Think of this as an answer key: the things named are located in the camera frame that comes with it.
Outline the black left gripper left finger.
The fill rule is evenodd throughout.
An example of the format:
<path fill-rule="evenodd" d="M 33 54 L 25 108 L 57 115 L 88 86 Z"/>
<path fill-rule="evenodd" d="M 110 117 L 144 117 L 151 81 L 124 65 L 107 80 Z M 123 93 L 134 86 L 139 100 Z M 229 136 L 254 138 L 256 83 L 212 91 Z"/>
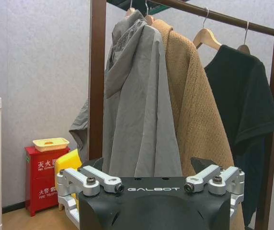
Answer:
<path fill-rule="evenodd" d="M 96 196 L 103 188 L 105 192 L 121 194 L 124 185 L 119 177 L 110 176 L 95 165 L 102 159 L 95 160 L 93 164 L 82 166 L 79 158 L 57 159 L 57 195 L 59 209 L 64 209 L 67 217 L 78 217 L 78 194 Z"/>

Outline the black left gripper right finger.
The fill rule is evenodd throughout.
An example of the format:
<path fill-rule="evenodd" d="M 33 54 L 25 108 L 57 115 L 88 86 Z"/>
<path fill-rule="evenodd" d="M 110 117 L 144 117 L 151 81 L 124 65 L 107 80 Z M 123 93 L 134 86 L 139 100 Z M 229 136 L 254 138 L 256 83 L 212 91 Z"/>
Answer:
<path fill-rule="evenodd" d="M 244 171 L 235 166 L 223 169 L 212 160 L 197 157 L 191 158 L 191 165 L 196 175 L 186 177 L 184 190 L 189 194 L 197 193 L 208 185 L 209 193 L 213 195 L 222 196 L 230 192 L 230 215 L 235 216 L 238 205 L 244 200 Z"/>

